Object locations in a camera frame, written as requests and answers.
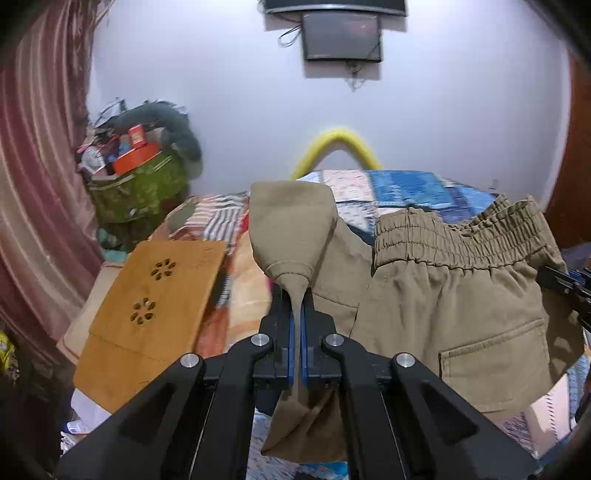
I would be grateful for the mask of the brown wooden door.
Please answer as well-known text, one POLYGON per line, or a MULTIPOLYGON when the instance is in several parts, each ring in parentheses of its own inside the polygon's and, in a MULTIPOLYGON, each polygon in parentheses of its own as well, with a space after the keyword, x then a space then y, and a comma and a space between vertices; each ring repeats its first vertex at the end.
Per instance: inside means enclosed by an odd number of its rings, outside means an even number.
POLYGON ((569 55, 570 120, 561 168, 546 219, 561 248, 590 241, 590 70, 569 55))

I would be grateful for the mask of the wooden lap tray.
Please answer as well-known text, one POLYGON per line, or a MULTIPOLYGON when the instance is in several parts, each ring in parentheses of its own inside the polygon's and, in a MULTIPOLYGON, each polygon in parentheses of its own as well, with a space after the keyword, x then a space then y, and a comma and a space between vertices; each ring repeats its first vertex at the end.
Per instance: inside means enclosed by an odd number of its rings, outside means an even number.
POLYGON ((143 241, 89 328, 74 386, 114 413, 197 344, 224 241, 143 241))

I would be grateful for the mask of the striped pillow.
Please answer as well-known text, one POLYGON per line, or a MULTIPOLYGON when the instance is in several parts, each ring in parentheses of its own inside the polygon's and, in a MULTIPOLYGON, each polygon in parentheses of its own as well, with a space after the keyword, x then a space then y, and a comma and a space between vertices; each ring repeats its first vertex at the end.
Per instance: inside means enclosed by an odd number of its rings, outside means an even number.
POLYGON ((191 196, 168 213, 148 239, 224 241, 231 250, 247 212, 247 192, 191 196))

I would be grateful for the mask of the striped maroon curtain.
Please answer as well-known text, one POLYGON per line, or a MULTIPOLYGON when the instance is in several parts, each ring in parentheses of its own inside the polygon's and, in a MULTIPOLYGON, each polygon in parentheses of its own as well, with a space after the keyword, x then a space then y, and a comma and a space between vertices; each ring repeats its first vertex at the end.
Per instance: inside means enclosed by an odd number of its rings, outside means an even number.
POLYGON ((47 364, 103 262, 75 157, 97 9, 47 2, 1 59, 1 321, 47 364))

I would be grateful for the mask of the green storage bag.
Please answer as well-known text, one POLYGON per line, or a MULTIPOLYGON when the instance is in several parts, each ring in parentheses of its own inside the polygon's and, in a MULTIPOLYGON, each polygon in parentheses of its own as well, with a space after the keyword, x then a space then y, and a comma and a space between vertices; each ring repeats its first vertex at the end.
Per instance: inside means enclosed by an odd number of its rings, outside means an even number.
POLYGON ((100 223, 127 223, 162 213, 164 202, 178 198, 186 185, 184 162, 160 152, 127 173, 91 180, 87 189, 100 223))

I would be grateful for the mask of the orange box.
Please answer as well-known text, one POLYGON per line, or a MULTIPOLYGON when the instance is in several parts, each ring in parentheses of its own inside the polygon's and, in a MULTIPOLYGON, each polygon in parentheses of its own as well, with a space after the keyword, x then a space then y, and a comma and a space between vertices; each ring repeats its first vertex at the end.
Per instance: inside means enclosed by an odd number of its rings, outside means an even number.
POLYGON ((142 125, 132 126, 125 134, 118 136, 118 156, 112 163, 114 172, 123 175, 157 155, 161 147, 149 141, 142 125))

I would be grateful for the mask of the yellow curved headboard tube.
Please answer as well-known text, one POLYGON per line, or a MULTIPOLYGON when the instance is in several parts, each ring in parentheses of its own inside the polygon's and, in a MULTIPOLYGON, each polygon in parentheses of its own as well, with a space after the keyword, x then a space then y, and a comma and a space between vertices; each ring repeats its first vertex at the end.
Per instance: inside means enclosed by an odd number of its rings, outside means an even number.
POLYGON ((356 132, 346 128, 325 131, 308 146, 304 156, 297 162, 290 179, 297 180, 310 174, 318 164, 335 151, 344 151, 363 170, 383 170, 384 167, 369 144, 356 132))

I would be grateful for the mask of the grey stuffed toy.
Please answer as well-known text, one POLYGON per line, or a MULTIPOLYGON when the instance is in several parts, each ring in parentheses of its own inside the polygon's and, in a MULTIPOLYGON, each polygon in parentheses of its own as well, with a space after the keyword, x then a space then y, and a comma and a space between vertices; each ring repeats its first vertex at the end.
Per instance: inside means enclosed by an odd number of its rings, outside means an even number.
POLYGON ((201 147, 190 128, 187 116, 169 102, 143 103, 102 123, 95 123, 97 128, 112 130, 119 135, 137 125, 161 129, 160 142, 165 149, 174 150, 186 162, 201 162, 201 147))

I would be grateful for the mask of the large black television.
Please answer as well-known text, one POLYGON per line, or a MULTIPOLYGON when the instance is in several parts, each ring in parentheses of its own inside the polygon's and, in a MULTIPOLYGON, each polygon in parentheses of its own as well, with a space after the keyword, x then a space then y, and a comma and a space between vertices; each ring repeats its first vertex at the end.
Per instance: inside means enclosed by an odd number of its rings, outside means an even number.
POLYGON ((332 9, 372 12, 401 17, 408 15, 405 0, 264 0, 263 9, 266 13, 332 9))

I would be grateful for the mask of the wall mounted black monitor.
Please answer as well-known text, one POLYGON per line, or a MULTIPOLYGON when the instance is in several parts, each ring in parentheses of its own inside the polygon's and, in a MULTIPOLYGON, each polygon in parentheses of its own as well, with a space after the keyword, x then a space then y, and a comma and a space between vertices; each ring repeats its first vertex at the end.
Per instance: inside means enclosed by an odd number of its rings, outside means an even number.
POLYGON ((373 14, 318 11, 301 17, 307 61, 382 61, 380 17, 373 14))

